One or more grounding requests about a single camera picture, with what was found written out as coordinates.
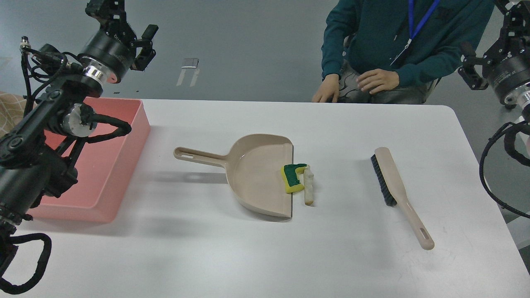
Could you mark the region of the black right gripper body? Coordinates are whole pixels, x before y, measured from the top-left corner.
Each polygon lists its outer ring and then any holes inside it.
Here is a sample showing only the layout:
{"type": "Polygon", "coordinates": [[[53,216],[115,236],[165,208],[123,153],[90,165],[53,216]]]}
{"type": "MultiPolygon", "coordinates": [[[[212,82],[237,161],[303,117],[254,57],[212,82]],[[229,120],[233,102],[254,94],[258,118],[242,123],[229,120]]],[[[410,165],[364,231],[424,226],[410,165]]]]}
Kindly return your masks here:
{"type": "Polygon", "coordinates": [[[458,74],[471,90],[491,87],[500,104],[524,104],[529,95],[529,1],[507,8],[509,0],[496,0],[503,14],[498,40],[478,57],[469,42],[460,44],[463,64],[458,74]]]}

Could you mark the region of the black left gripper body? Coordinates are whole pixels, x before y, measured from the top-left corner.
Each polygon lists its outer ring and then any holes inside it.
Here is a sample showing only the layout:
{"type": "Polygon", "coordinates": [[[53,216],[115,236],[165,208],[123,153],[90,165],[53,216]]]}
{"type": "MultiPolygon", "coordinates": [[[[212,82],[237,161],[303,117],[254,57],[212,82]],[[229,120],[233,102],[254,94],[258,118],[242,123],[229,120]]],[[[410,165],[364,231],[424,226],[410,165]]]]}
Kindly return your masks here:
{"type": "Polygon", "coordinates": [[[127,22],[123,0],[91,0],[85,13],[100,24],[78,56],[87,67],[88,76],[120,83],[127,71],[144,71],[156,56],[153,39],[159,27],[148,25],[138,38],[127,22]]]}

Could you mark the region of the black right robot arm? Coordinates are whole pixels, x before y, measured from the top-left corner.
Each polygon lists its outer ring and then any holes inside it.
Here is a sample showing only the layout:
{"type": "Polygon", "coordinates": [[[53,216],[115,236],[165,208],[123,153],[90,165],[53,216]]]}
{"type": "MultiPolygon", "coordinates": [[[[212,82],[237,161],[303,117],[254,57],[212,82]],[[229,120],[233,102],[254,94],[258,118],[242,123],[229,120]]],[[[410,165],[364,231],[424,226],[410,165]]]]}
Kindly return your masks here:
{"type": "Polygon", "coordinates": [[[510,206],[492,193],[484,178],[484,163],[491,147],[503,140],[505,152],[523,166],[529,166],[529,157],[515,148],[518,134],[529,136],[530,94],[530,4],[521,0],[511,4],[509,0],[496,0],[495,6],[503,15],[503,23],[497,41],[482,55],[477,56],[469,42],[463,42],[462,66],[458,74],[471,90],[491,87],[500,104],[506,109],[522,109],[522,120],[503,124],[489,139],[479,159],[479,179],[487,194],[502,208],[520,217],[525,212],[510,206]]]}

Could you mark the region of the person's left hand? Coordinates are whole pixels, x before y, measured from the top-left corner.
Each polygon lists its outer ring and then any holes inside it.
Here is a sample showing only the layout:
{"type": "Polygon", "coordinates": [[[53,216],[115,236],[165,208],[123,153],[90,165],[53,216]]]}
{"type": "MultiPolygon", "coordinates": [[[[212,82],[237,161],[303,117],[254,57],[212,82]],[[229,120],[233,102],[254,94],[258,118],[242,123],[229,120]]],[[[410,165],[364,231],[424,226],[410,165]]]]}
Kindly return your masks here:
{"type": "Polygon", "coordinates": [[[376,94],[394,90],[399,86],[399,74],[390,70],[369,70],[357,78],[357,84],[361,91],[376,94]]]}

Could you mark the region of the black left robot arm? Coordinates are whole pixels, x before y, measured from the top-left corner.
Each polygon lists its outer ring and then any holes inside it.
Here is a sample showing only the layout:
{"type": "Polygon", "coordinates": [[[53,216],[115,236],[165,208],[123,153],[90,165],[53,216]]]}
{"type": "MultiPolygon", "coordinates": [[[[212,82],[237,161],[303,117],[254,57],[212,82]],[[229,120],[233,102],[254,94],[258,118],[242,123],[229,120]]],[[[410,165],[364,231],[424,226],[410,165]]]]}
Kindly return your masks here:
{"type": "Polygon", "coordinates": [[[1,279],[1,290],[11,295],[28,292],[42,279],[51,256],[52,241],[44,233],[16,236],[28,212],[43,196],[60,197],[78,182],[76,162],[86,144],[126,136],[126,121],[97,113],[85,103],[98,98],[106,83],[121,83],[129,70],[144,71],[157,51],[151,24],[138,37],[127,22],[123,0],[91,0],[85,13],[99,22],[99,30],[82,52],[60,52],[46,44],[33,49],[21,37],[21,67],[26,96],[23,117],[1,137],[1,274],[15,258],[19,245],[42,241],[42,252],[32,277],[21,285],[1,279]]]}

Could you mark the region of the person's right hand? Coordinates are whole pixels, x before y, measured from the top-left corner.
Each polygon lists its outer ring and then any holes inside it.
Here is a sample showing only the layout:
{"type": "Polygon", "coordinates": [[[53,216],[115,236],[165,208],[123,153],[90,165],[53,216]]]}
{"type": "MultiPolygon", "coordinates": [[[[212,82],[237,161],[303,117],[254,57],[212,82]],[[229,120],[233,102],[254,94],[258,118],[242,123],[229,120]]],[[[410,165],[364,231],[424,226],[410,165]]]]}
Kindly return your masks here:
{"type": "Polygon", "coordinates": [[[312,103],[337,103],[340,94],[340,77],[338,74],[328,74],[324,77],[317,91],[314,93],[312,103]]]}

